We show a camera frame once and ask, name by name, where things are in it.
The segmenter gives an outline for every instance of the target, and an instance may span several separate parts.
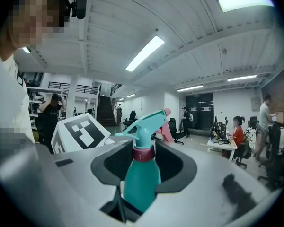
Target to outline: lit ceiling lamp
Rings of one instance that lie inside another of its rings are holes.
[[[126,67],[126,70],[133,71],[137,66],[141,64],[151,53],[157,50],[161,45],[164,44],[164,41],[161,40],[158,36],[155,36],[132,60],[132,62]]]
[[[251,7],[251,6],[272,6],[271,0],[218,0],[222,11],[228,12],[235,9]]]
[[[177,92],[183,92],[183,91],[202,88],[202,87],[203,87],[203,85],[199,85],[199,86],[195,86],[195,87],[187,87],[187,88],[183,88],[183,89],[178,89]]]
[[[31,50],[28,47],[23,47],[22,48],[27,54],[30,54]]]
[[[238,77],[238,78],[228,78],[227,81],[236,81],[236,80],[243,80],[243,79],[250,79],[250,78],[256,78],[257,75],[250,75],[245,77]]]

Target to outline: pink nozzle tip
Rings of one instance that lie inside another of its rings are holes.
[[[163,110],[165,111],[166,116],[169,116],[171,113],[170,108],[163,108]]]

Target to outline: maroon bottle collar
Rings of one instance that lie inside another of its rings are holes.
[[[133,159],[140,162],[146,162],[154,159],[156,156],[154,146],[148,149],[137,149],[133,147]]]

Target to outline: red shirt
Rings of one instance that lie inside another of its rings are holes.
[[[244,142],[244,133],[243,133],[243,129],[242,129],[241,126],[239,126],[236,129],[235,133],[233,134],[233,137],[234,137],[233,140],[235,141],[237,147],[239,148],[240,147],[239,143],[243,143]]]

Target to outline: teal bottle body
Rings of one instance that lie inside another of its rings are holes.
[[[161,183],[159,167],[152,159],[140,162],[133,159],[124,182],[124,199],[141,212],[154,202],[156,186]]]

